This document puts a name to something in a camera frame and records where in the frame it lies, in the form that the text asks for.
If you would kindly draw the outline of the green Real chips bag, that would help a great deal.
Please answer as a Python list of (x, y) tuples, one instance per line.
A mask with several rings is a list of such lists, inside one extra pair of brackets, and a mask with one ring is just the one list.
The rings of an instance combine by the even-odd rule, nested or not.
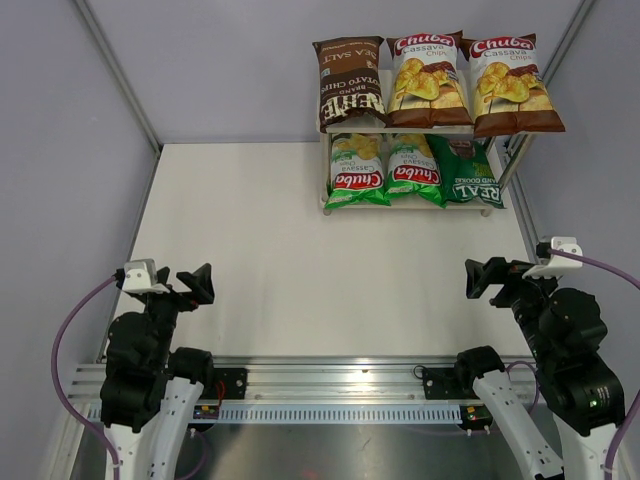
[(473, 140), (427, 135), (426, 140), (438, 164), (446, 203), (478, 201), (503, 209), (500, 187), (483, 146)]

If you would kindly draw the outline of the green Chuba bag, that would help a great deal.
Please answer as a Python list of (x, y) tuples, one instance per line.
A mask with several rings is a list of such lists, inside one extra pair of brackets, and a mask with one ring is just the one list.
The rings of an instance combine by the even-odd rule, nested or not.
[(331, 135), (329, 181), (324, 207), (329, 210), (369, 203), (390, 206), (386, 197), (381, 134)]
[(387, 136), (389, 146), (385, 198), (418, 196), (444, 207), (439, 167), (424, 134), (396, 133)]

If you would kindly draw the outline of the brown Chuba bag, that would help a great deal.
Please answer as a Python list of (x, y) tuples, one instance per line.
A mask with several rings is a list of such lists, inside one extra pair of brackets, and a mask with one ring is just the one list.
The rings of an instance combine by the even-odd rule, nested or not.
[(393, 61), (387, 115), (393, 128), (431, 129), (472, 123), (457, 70), (461, 30), (386, 40)]
[(469, 64), (476, 138), (565, 130), (539, 72), (534, 33), (464, 38), (460, 50)]

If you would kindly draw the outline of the brown Kettle sea salt bag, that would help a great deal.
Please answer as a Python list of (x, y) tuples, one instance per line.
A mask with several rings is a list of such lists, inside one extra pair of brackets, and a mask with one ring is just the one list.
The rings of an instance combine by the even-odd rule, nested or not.
[(318, 129), (370, 115), (391, 123), (379, 76), (380, 36), (347, 36), (316, 41), (318, 61)]

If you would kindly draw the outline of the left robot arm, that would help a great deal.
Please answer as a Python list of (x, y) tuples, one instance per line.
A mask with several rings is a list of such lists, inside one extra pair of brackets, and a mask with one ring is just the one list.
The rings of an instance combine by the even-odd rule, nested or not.
[(172, 479), (184, 434), (199, 398), (215, 388), (213, 356), (171, 347), (179, 314), (213, 303), (211, 266), (179, 272), (151, 259), (131, 261), (115, 273), (117, 288), (143, 305), (112, 321), (106, 378), (100, 390), (104, 434), (115, 448), (122, 479)]

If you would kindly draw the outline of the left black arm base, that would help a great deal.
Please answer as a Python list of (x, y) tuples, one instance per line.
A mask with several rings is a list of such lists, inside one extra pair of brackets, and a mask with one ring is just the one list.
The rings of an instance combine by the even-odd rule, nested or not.
[(248, 370), (232, 367), (215, 369), (214, 393), (222, 400), (244, 400), (247, 389)]

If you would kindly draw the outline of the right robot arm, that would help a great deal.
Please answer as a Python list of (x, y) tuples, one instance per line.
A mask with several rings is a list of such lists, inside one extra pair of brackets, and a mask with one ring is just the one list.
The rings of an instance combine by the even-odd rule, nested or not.
[(554, 416), (556, 455), (513, 392), (498, 353), (481, 346), (458, 354), (454, 384), (489, 410), (523, 476), (529, 479), (615, 479), (616, 453), (639, 404), (625, 405), (621, 382), (600, 357), (608, 333), (596, 298), (540, 277), (536, 265), (493, 257), (468, 259), (466, 296), (500, 286), (490, 303), (512, 311), (535, 364), (538, 391)]

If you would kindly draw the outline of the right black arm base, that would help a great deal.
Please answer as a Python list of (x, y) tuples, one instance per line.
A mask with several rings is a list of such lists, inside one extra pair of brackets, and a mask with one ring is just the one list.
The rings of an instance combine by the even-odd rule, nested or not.
[(464, 398), (453, 368), (420, 368), (420, 378), (427, 400), (458, 400)]

